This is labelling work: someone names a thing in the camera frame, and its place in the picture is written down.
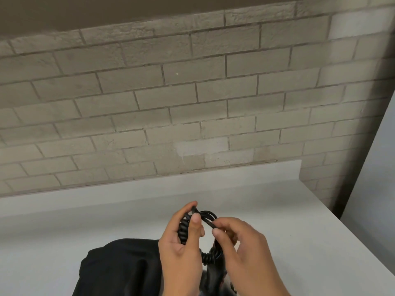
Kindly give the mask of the person's right forearm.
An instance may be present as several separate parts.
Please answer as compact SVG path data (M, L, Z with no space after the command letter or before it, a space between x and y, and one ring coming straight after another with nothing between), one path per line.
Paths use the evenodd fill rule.
M268 283L234 284L239 296L291 296L284 285Z

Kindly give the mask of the person's right hand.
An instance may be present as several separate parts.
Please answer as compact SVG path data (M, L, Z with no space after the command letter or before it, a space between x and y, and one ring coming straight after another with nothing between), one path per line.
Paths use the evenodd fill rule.
M224 253L225 267L233 285L249 282L284 285L263 234L235 217L220 217L213 224L235 233L235 252Z

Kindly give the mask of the black fabric bag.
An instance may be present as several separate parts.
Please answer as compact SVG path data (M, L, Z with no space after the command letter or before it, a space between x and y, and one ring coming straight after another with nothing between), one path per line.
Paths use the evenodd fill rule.
M82 260L72 296L160 296L158 240L118 239Z

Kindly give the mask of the person's left forearm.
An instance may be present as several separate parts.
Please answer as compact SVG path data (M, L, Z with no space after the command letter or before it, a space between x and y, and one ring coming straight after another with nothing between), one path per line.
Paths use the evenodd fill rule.
M197 289L185 289L182 287L166 287L163 291L162 296L200 296L199 288Z

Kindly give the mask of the white cabinet side panel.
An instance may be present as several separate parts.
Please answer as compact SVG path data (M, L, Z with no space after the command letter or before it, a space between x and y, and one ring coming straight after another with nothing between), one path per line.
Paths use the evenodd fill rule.
M340 220L395 275L395 91Z

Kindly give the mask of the black appliance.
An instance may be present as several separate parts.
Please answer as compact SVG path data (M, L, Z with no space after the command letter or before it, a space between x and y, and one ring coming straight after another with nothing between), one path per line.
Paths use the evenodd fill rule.
M208 264L203 270L199 296L237 296L224 265Z

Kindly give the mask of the person's left hand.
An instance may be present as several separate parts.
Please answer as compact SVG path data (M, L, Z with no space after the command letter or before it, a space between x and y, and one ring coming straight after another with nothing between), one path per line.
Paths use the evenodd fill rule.
M197 201L190 202L177 211L159 240L164 289L176 286L184 286L185 289L200 288L203 264L199 245L181 244L177 233L184 214L189 213L197 204Z

